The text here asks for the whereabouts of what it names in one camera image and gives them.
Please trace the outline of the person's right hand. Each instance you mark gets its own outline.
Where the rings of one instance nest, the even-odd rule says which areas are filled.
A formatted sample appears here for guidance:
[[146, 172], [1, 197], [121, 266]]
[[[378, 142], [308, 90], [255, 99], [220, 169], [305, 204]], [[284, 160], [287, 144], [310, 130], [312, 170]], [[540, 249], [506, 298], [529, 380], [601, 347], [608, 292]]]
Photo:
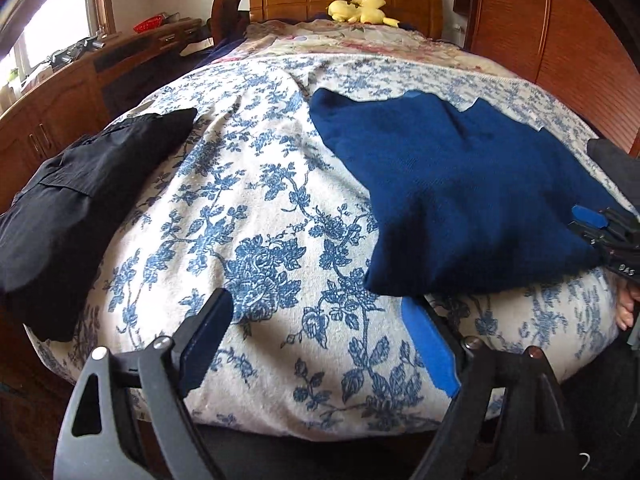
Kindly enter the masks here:
[[620, 330], [634, 326], [634, 304], [639, 300], [639, 287], [622, 278], [616, 281], [615, 322]]

